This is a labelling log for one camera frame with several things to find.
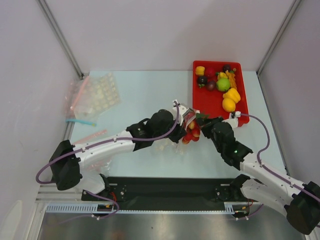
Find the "lychee bunch with leaves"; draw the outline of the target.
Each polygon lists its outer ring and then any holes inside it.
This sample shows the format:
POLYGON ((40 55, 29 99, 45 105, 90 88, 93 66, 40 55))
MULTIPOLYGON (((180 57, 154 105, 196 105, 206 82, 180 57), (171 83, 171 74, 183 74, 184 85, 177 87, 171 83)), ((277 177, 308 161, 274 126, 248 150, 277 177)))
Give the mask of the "lychee bunch with leaves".
POLYGON ((200 139, 201 127, 197 123, 197 119, 206 119, 208 117, 208 114, 193 111, 186 115, 183 125, 186 135, 181 140, 183 144, 187 145, 190 141, 197 142, 200 139))

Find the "clear zip bag with pattern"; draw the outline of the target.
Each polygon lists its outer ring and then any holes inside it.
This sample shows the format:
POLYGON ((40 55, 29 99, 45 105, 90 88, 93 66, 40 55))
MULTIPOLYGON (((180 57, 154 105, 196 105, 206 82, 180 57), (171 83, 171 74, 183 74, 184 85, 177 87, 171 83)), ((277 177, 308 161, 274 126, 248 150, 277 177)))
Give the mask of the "clear zip bag with pattern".
POLYGON ((200 111, 187 107, 183 104, 179 105, 179 114, 178 120, 181 123, 177 124, 177 127, 180 135, 182 135, 177 142, 172 141, 169 137, 161 139, 155 143, 155 149, 157 152, 164 150, 172 150, 175 153, 183 154, 186 147, 184 145, 189 144, 194 141, 197 142, 200 138, 199 125, 196 123, 197 114, 200 111))

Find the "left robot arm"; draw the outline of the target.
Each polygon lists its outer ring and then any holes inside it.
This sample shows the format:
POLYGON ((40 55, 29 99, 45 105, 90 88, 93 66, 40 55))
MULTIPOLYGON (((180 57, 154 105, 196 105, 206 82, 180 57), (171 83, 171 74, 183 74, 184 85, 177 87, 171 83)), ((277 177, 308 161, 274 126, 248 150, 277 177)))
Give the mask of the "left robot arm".
POLYGON ((79 189, 91 192, 97 199, 110 195, 106 176, 89 168, 113 155, 134 152, 150 147, 160 139, 178 143, 186 135, 184 128, 187 109, 182 105, 171 111, 161 109, 151 118, 128 126, 122 132, 101 141, 71 144, 59 143, 50 159, 53 182, 59 191, 79 189))

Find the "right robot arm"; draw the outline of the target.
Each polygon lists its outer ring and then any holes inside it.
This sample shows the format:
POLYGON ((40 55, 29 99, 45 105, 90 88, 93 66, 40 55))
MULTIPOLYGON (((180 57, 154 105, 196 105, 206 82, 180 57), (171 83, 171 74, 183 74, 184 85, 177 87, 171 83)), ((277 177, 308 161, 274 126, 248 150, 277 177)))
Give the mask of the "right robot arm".
POLYGON ((233 181, 231 196, 260 202, 281 215, 290 225, 304 235, 310 235, 320 226, 320 187, 315 182, 304 183, 275 168, 261 159, 261 152, 236 140, 234 129, 238 126, 235 113, 231 118, 222 117, 196 119, 203 135, 212 140, 225 163, 242 171, 233 181))

